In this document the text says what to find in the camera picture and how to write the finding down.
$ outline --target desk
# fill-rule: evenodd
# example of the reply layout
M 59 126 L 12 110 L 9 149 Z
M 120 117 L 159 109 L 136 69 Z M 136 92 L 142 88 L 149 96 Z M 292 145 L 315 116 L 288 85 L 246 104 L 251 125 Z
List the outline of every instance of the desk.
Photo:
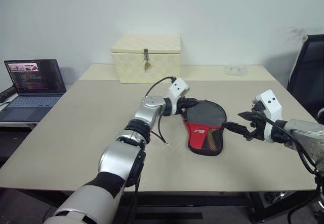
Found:
M 74 191 L 97 175 L 101 154 L 138 109 L 149 85 L 120 84 L 103 79 L 103 75 L 100 80 L 90 80 L 88 75 L 93 66 L 103 65 L 91 66 L 0 169 L 1 187 Z M 272 89 L 282 104 L 284 119 L 314 122 L 278 81 L 271 76 L 261 81 L 260 74 L 257 76 L 258 80 L 231 77 L 231 80 L 187 81 L 190 86 L 187 96 L 214 101 L 225 109 L 229 121 L 248 125 L 237 113 L 250 110 L 257 94 Z M 165 95 L 167 87 L 159 85 L 151 94 Z M 248 142 L 241 135 L 224 130 L 223 152 L 208 157 L 189 150 L 187 131 L 179 116 L 163 118 L 161 130 L 170 144 L 151 136 L 139 191 L 315 189 L 314 178 L 297 153 L 281 144 Z

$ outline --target laptop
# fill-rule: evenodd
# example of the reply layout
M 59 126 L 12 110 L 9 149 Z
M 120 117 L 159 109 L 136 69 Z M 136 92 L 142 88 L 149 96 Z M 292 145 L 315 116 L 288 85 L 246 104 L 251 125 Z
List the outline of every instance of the laptop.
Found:
M 56 59 L 5 61 L 18 96 L 0 111 L 1 122 L 39 122 L 66 92 Z

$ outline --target black cable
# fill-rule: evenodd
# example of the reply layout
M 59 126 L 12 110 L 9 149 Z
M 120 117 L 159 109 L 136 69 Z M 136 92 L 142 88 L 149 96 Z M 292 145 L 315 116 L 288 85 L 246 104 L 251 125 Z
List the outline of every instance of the black cable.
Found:
M 164 137 L 162 136 L 162 133 L 161 133 L 161 128 L 160 128 L 161 118 L 162 118 L 162 115 L 160 115 L 160 117 L 158 118 L 158 122 L 157 122 L 157 129 L 158 129 L 158 133 L 159 133 L 160 136 L 161 136 L 162 141 L 163 141 L 164 143 L 167 143 L 166 140 L 164 139 Z
M 0 106 L 3 106 L 3 105 L 8 104 L 8 103 L 10 103 L 10 101 L 7 101 L 5 103 L 2 103 Z
M 165 140 L 163 138 L 161 138 L 161 136 L 159 136 L 157 133 L 151 131 L 152 134 L 154 134 L 157 138 L 159 138 L 161 141 L 163 141 L 163 143 L 166 143 Z
M 147 96 L 149 93 L 150 93 L 150 91 L 157 85 L 157 84 L 159 84 L 159 83 L 161 83 L 162 81 L 165 81 L 165 80 L 167 80 L 167 79 L 170 79 L 171 80 L 171 82 L 173 83 L 177 78 L 175 78 L 174 76 L 168 76 L 168 77 L 164 77 L 163 79 L 161 79 L 161 80 L 159 80 L 158 82 L 156 82 L 155 84 L 153 84 L 152 86 L 151 86 L 151 88 L 146 92 L 146 94 L 145 94 L 145 96 Z
M 136 210 L 137 210 L 137 193 L 138 193 L 138 188 L 140 185 L 140 180 L 141 180 L 141 177 L 138 179 L 138 182 L 135 184 L 135 191 L 134 191 L 131 203 L 130 203 L 130 208 L 128 209 L 125 224 L 132 224 L 135 221 Z
M 314 174 L 314 175 L 318 176 L 319 173 L 316 172 L 316 171 L 313 171 L 313 170 L 309 167 L 309 165 L 307 164 L 307 162 L 306 162 L 306 160 L 305 160 L 305 158 L 304 158 L 305 155 L 304 155 L 303 153 L 301 153 L 300 151 L 297 151 L 297 153 L 298 153 L 298 155 L 299 155 L 300 160 L 302 161 L 302 163 L 304 164 L 305 168 L 307 169 L 307 171 L 308 171 L 309 173 L 311 173 L 311 174 Z
M 287 219 L 288 219 L 288 223 L 292 224 L 292 215 L 294 214 L 295 211 L 299 210 L 300 208 L 303 208 L 304 206 L 308 205 L 311 201 L 313 201 L 318 195 L 319 195 L 319 191 L 320 191 L 320 184 L 317 184 L 316 190 L 315 192 L 303 203 L 297 205 L 295 208 L 291 209 L 288 213 Z
M 313 162 L 313 160 L 311 159 L 311 157 L 309 156 L 309 154 L 307 153 L 307 151 L 305 150 L 305 148 L 302 146 L 302 144 L 299 142 L 299 140 L 297 140 L 295 137 L 293 137 L 287 130 L 279 127 L 278 125 L 276 125 L 274 123 L 274 121 L 268 119 L 266 116 L 264 116 L 263 114 L 259 113 L 258 111 L 252 111 L 252 113 L 260 116 L 262 119 L 264 119 L 267 123 L 271 124 L 273 127 L 275 127 L 276 129 L 278 129 L 279 131 L 281 131 L 284 135 L 286 135 L 287 137 L 289 137 L 295 144 L 296 144 L 296 148 L 298 150 L 301 150 L 303 152 L 303 154 L 305 155 L 306 159 L 309 161 L 309 163 L 315 167 L 315 163 Z
M 145 96 L 147 96 L 147 95 L 151 92 L 151 90 L 152 90 L 156 85 L 158 85 L 159 83 L 161 83 L 162 81 L 165 81 L 165 80 L 167 80 L 167 79 L 170 79 L 171 82 L 173 83 L 177 78 L 174 77 L 174 76 L 164 77 L 163 79 L 161 79 L 161 80 L 157 81 L 156 83 L 154 83 L 154 84 L 150 87 L 150 89 L 148 89 L 148 91 L 146 92 Z M 157 137 L 158 137 L 158 138 L 159 138 L 163 143 L 167 143 L 166 140 L 164 139 L 164 137 L 163 137 L 162 134 L 161 134 L 161 129 L 160 129 L 160 121 L 161 121 L 161 117 L 162 117 L 162 115 L 161 115 L 160 118 L 158 119 L 158 126 L 157 126 L 157 128 L 158 128 L 158 132 L 159 132 L 159 135 L 158 135 L 157 133 L 153 132 L 153 131 L 151 131 L 151 133 L 154 134 L 155 136 L 157 136 Z

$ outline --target laptop keyboard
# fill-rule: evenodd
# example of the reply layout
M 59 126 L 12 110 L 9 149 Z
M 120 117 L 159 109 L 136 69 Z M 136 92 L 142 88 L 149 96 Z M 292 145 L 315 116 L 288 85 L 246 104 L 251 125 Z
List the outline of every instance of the laptop keyboard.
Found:
M 61 96 L 18 96 L 7 107 L 52 107 Z

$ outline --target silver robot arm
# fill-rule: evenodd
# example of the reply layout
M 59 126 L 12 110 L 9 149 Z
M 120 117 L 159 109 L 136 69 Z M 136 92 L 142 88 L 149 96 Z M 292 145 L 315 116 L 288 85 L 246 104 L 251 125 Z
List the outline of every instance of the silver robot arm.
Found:
M 169 87 L 167 98 L 143 98 L 128 125 L 104 151 L 97 177 L 76 190 L 45 224 L 111 223 L 124 188 L 139 180 L 156 118 L 177 114 L 181 108 L 197 103 L 193 98 L 184 98 L 188 90 L 179 78 Z
M 227 122 L 223 126 L 230 131 L 242 134 L 247 140 L 253 138 L 266 140 L 267 142 L 283 143 L 286 147 L 296 150 L 296 143 L 282 130 L 267 122 L 270 119 L 274 124 L 289 134 L 298 142 L 303 151 L 307 153 L 315 164 L 319 173 L 324 176 L 324 125 L 291 119 L 283 121 L 281 117 L 282 106 L 271 90 L 257 95 L 253 101 L 252 111 L 238 114 L 244 119 L 251 121 L 251 126 L 256 128 L 249 132 L 245 126 Z

